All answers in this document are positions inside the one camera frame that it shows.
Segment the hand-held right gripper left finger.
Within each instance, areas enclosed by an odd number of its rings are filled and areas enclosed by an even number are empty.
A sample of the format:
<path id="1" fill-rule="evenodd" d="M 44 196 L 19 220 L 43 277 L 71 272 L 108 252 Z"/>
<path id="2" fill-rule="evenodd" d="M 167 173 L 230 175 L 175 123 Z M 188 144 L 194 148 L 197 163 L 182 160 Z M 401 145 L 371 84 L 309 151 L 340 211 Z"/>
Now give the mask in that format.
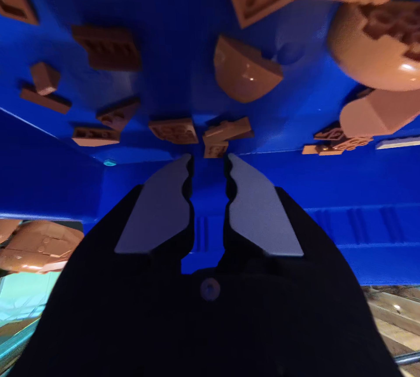
<path id="1" fill-rule="evenodd" d="M 175 250 L 188 254 L 194 246 L 194 209 L 190 201 L 193 156 L 184 154 L 144 183 L 118 243 L 117 254 L 150 254 L 176 238 Z"/>

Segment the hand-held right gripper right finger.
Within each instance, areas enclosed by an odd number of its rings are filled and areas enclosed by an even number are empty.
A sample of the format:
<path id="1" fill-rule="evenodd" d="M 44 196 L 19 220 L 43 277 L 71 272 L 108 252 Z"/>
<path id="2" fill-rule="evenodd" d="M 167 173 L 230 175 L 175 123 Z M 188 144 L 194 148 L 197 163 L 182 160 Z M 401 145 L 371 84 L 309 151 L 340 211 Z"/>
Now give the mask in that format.
<path id="1" fill-rule="evenodd" d="M 235 154 L 225 157 L 227 224 L 229 230 L 279 257 L 304 252 L 274 184 Z"/>

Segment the brown studded lego plate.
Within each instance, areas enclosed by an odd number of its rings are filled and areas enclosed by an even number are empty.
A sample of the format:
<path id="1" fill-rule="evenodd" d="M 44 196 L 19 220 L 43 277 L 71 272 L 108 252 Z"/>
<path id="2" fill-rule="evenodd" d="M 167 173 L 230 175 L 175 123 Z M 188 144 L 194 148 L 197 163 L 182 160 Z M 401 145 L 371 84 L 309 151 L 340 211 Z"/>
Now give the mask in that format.
<path id="1" fill-rule="evenodd" d="M 220 159 L 228 149 L 229 142 L 205 143 L 204 159 Z"/>

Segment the blue plastic bin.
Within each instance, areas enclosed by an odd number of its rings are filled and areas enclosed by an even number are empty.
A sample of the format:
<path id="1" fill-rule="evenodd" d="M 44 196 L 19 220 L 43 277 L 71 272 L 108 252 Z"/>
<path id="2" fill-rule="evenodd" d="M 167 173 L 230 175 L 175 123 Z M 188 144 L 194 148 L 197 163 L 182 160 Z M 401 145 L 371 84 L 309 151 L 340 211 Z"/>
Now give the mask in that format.
<path id="1" fill-rule="evenodd" d="M 325 230 L 362 285 L 419 284 L 419 147 L 302 155 L 363 85 L 326 46 L 339 3 L 296 0 L 241 29 L 231 0 L 30 0 L 37 26 L 1 17 L 1 217 L 90 230 L 135 185 L 194 156 L 193 253 L 223 252 L 226 180 L 203 143 L 157 139 L 150 120 L 248 116 L 229 143 Z M 114 159 L 116 166 L 105 166 Z"/>

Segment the brown lego body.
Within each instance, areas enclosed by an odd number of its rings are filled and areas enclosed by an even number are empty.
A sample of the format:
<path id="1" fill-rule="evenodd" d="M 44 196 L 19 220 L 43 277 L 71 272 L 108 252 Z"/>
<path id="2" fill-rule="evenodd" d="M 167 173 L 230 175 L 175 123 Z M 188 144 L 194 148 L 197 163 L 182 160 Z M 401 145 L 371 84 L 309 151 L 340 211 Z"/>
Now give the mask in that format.
<path id="1" fill-rule="evenodd" d="M 61 272 L 83 238 L 81 222 L 2 218 L 1 277 Z"/>

